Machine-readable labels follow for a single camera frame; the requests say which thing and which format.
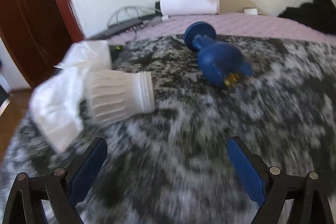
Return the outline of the crumpled white tissue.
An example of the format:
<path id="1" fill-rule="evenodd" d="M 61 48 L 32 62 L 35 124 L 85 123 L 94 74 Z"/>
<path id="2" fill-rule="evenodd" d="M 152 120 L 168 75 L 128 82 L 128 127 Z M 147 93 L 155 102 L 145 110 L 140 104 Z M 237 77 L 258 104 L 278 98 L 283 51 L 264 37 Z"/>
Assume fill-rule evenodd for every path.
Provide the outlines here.
<path id="1" fill-rule="evenodd" d="M 55 152 L 64 152 L 84 129 L 80 102 L 87 74 L 111 66 L 106 40 L 73 43 L 55 66 L 58 74 L 34 89 L 29 101 L 31 118 Z"/>

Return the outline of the white ribbed bulb base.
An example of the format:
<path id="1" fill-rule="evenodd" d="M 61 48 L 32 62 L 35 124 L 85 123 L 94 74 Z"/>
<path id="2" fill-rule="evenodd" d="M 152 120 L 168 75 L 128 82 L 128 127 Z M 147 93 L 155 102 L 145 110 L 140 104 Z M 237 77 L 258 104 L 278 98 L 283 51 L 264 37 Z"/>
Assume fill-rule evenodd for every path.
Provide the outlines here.
<path id="1" fill-rule="evenodd" d="M 150 72 L 94 71 L 87 75 L 84 91 L 95 124 L 109 125 L 155 110 Z"/>

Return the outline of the blue plastic massager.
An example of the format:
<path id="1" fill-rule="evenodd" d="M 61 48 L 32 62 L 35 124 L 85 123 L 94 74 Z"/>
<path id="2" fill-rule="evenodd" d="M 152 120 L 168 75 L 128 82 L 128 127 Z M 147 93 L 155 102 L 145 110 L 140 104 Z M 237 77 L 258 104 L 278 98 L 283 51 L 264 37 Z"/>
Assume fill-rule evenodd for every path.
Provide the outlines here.
<path id="1" fill-rule="evenodd" d="M 206 80 L 218 88 L 235 86 L 241 76 L 253 76 L 251 64 L 242 52 L 230 43 L 217 39 L 217 33 L 207 22 L 191 24 L 183 35 L 187 48 L 198 54 L 198 67 Z"/>

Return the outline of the black power strip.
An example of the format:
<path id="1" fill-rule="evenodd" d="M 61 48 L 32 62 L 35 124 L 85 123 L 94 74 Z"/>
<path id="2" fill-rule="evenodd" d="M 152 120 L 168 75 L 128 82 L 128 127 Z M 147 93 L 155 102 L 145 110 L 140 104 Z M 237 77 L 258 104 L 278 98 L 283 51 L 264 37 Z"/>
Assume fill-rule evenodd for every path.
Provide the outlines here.
<path id="1" fill-rule="evenodd" d="M 121 23 L 112 24 L 105 31 L 99 32 L 98 34 L 91 36 L 90 38 L 88 38 L 88 40 L 109 39 L 112 36 L 125 32 L 126 30 L 130 28 L 141 26 L 144 24 L 146 20 L 153 19 L 154 17 L 156 17 L 155 14 L 150 14 L 150 15 L 141 16 L 140 18 L 133 18 L 133 19 L 129 19 L 124 22 L 121 22 Z"/>

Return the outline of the lilac quilted mattress cover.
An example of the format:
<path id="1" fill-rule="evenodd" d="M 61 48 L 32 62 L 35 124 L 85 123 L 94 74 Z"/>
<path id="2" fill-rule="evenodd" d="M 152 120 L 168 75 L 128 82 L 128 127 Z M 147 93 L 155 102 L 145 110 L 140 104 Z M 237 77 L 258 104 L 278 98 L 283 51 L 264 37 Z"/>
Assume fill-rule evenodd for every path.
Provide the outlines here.
<path id="1" fill-rule="evenodd" d="M 183 34 L 188 26 L 198 21 L 209 23 L 220 35 L 305 40 L 335 45 L 335 35 L 323 34 L 293 20 L 242 13 L 183 15 L 169 18 L 157 16 L 154 19 L 144 21 L 135 30 L 127 30 L 109 38 L 104 38 L 99 34 L 88 38 L 88 41 L 105 39 L 109 44 L 121 45 L 130 41 Z"/>

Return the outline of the dark red wooden door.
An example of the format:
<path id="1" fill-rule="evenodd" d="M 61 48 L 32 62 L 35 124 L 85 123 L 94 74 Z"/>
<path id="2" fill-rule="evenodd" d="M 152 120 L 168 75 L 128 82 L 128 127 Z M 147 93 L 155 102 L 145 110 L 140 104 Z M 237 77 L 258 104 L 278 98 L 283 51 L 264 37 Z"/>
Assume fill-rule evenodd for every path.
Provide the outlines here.
<path id="1" fill-rule="evenodd" d="M 34 88 L 84 35 L 71 0 L 1 0 L 1 39 Z"/>

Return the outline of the white charger plug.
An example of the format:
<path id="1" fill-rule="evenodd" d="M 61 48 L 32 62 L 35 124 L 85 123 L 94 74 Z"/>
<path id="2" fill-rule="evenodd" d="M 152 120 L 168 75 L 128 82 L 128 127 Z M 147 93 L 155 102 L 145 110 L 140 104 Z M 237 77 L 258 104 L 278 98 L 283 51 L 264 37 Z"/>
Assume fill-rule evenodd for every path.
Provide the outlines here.
<path id="1" fill-rule="evenodd" d="M 257 8 L 255 7 L 244 7 L 243 11 L 244 11 L 244 14 L 247 14 L 247 15 L 258 15 L 259 14 Z"/>

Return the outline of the black garment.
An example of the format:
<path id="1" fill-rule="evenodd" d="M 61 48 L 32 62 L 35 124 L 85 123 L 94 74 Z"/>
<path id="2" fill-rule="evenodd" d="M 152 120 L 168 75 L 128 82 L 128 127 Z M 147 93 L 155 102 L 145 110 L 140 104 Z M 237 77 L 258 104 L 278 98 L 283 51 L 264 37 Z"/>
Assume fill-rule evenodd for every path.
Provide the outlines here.
<path id="1" fill-rule="evenodd" d="M 299 7 L 287 7 L 277 17 L 294 20 L 324 34 L 335 35 L 335 4 L 332 0 L 312 0 Z"/>

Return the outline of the white paper roll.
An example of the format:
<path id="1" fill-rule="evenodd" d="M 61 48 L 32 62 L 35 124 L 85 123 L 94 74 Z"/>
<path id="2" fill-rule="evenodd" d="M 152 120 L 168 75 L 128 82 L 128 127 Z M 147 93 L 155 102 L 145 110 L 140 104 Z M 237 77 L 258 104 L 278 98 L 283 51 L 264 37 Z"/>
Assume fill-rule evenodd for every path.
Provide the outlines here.
<path id="1" fill-rule="evenodd" d="M 220 0 L 159 0 L 163 16 L 212 15 L 220 12 Z"/>

